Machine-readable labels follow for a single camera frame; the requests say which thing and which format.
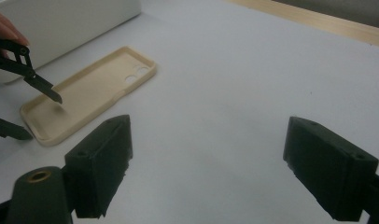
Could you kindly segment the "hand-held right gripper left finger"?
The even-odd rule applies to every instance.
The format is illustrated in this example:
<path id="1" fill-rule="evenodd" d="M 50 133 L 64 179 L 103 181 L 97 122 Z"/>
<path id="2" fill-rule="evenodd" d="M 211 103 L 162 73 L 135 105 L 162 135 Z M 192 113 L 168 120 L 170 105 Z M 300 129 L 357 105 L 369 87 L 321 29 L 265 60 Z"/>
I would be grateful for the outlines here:
<path id="1" fill-rule="evenodd" d="M 129 115 L 105 120 L 64 156 L 77 217 L 106 215 L 132 158 Z"/>

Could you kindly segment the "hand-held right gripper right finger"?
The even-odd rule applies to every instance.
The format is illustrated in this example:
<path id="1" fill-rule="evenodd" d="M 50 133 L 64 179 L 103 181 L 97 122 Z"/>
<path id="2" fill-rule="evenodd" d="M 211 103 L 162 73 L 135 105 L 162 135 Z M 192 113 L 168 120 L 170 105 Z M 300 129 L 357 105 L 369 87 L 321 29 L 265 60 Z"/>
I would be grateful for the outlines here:
<path id="1" fill-rule="evenodd" d="M 323 125 L 291 117 L 283 160 L 335 220 L 379 221 L 379 160 Z"/>

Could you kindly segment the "beige phone case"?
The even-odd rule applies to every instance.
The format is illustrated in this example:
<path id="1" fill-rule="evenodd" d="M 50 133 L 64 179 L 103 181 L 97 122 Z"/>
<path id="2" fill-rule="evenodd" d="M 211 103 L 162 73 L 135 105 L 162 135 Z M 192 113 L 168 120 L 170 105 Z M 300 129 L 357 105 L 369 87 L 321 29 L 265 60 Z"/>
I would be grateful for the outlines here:
<path id="1" fill-rule="evenodd" d="M 21 107 L 21 117 L 39 144 L 51 147 L 104 113 L 156 74 L 157 65 L 122 47 L 54 87 L 63 101 L 39 95 Z"/>

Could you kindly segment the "white oblong plastic container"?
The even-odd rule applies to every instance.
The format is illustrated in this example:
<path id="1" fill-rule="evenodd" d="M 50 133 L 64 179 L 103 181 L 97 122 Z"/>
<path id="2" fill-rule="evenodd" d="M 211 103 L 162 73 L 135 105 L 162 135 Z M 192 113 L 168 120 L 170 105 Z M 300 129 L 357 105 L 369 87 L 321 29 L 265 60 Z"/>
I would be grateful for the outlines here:
<path id="1" fill-rule="evenodd" d="M 140 0 L 0 0 L 37 69 L 141 13 Z"/>

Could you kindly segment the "white table cover sheet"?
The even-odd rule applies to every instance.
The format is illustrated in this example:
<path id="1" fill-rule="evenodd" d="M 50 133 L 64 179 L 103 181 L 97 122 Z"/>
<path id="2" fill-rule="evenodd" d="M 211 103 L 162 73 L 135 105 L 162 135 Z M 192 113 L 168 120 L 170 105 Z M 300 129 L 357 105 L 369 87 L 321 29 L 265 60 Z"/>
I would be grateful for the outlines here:
<path id="1" fill-rule="evenodd" d="M 224 0 L 143 0 L 40 73 L 59 83 L 122 46 L 157 72 L 105 112 L 130 116 L 133 159 L 101 224 L 339 224 L 284 162 L 292 116 L 379 160 L 375 45 Z"/>

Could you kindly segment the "light wooden table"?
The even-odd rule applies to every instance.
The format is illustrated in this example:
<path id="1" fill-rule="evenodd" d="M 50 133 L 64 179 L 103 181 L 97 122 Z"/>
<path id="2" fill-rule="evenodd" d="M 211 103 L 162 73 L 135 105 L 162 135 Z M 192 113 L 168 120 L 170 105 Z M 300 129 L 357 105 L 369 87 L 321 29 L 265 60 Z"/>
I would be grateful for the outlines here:
<path id="1" fill-rule="evenodd" d="M 274 0 L 228 0 L 279 18 L 295 21 L 336 35 L 346 36 L 379 47 L 379 28 L 348 21 L 311 10 L 286 5 Z"/>

